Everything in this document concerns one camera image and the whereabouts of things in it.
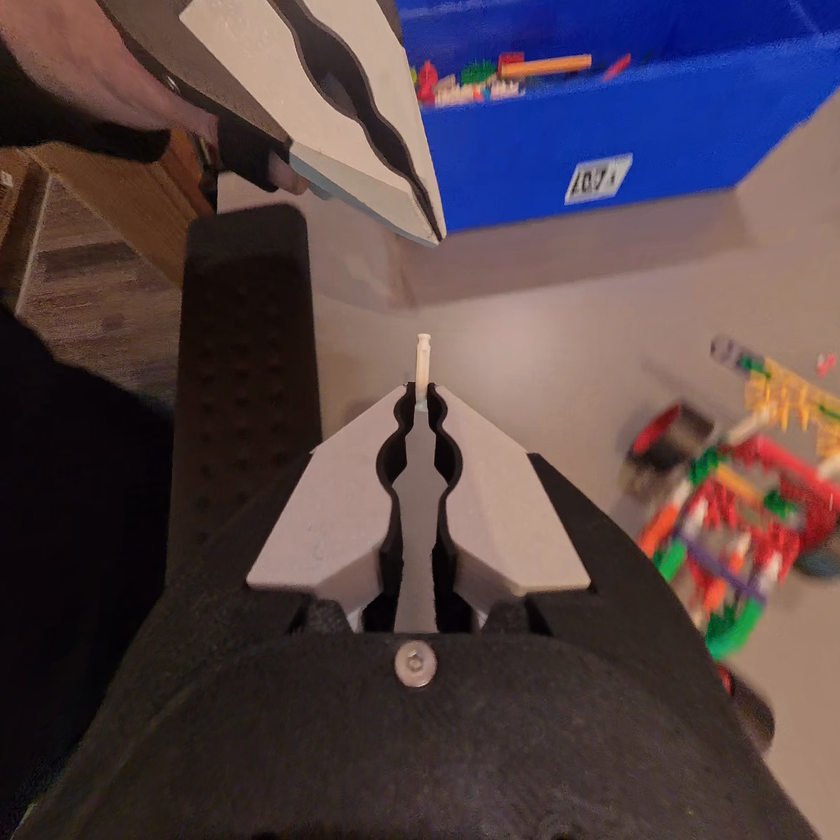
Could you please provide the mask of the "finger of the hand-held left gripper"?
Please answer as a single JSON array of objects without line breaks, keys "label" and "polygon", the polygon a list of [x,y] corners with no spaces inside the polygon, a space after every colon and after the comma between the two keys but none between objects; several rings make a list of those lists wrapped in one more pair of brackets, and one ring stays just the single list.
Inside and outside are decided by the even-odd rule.
[{"label": "finger of the hand-held left gripper", "polygon": [[289,2],[301,65],[326,112],[290,162],[410,239],[445,239],[445,213],[393,2]]},{"label": "finger of the hand-held left gripper", "polygon": [[[295,139],[313,138],[326,104],[301,65],[289,2],[191,2],[180,19],[288,134],[290,150]],[[443,239],[412,241],[435,247]]]}]

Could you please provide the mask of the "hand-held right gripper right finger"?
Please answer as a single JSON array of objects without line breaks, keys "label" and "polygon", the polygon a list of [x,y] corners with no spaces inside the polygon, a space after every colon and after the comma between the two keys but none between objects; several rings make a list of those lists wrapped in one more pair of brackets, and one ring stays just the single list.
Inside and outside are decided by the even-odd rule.
[{"label": "hand-held right gripper right finger", "polygon": [[427,388],[445,481],[432,551],[436,629],[470,632],[499,603],[584,592],[588,574],[529,452],[448,388]]}]

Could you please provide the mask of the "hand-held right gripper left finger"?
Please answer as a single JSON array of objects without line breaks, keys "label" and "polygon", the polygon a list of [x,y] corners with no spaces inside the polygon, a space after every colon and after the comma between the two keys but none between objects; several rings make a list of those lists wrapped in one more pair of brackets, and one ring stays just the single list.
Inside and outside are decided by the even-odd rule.
[{"label": "hand-held right gripper left finger", "polygon": [[414,414],[415,385],[400,385],[311,451],[246,576],[250,589],[336,602],[364,631],[394,631],[404,570],[394,483]]}]

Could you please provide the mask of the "black wheel red hub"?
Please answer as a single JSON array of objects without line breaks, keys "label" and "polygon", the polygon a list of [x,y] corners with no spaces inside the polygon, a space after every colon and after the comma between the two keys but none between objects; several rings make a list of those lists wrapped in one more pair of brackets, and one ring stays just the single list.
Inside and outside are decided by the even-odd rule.
[{"label": "black wheel red hub", "polygon": [[776,733],[775,716],[770,704],[727,665],[718,664],[717,670],[742,730],[765,759],[773,746]]},{"label": "black wheel red hub", "polygon": [[684,472],[706,448],[716,423],[685,402],[668,406],[637,433],[625,456],[628,488],[638,495]]}]

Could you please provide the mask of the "red and green toy model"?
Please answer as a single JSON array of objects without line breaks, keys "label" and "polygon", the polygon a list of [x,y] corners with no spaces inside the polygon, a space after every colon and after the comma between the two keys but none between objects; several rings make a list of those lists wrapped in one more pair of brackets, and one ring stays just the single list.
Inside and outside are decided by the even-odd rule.
[{"label": "red and green toy model", "polygon": [[728,667],[792,571],[838,579],[838,397],[754,353],[744,415],[658,488],[639,548]]}]

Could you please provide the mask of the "purple connector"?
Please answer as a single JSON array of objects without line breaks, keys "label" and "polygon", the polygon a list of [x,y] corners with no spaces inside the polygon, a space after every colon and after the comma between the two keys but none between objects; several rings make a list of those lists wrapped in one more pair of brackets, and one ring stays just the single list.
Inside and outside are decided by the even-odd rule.
[{"label": "purple connector", "polygon": [[755,358],[750,349],[725,335],[719,335],[711,342],[710,357],[720,366],[741,375],[749,375]]}]

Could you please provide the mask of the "blue storage bin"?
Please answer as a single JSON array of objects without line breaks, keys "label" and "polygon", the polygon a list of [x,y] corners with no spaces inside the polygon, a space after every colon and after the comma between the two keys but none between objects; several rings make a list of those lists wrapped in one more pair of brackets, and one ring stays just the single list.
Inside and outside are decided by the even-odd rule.
[{"label": "blue storage bin", "polygon": [[838,89],[838,2],[396,7],[409,64],[441,78],[506,54],[592,56],[516,96],[422,109],[450,234],[728,189]]}]

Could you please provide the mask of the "person's left forearm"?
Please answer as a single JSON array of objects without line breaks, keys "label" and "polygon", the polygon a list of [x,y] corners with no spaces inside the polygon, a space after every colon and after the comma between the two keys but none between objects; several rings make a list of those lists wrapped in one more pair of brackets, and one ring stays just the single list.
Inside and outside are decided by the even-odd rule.
[{"label": "person's left forearm", "polygon": [[35,148],[60,143],[93,154],[150,164],[158,161],[170,131],[129,129],[101,122],[30,80],[1,44],[1,147]]}]

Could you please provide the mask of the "person's left hand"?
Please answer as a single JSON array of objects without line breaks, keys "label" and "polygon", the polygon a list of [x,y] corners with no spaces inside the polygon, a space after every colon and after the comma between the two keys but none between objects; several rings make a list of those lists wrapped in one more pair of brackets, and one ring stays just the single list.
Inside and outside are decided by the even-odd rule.
[{"label": "person's left hand", "polygon": [[[214,149],[215,117],[144,69],[97,2],[2,1],[1,40],[30,80],[74,109],[129,129],[168,130],[171,139],[183,130]],[[293,170],[293,191],[279,190],[308,187]]]}]

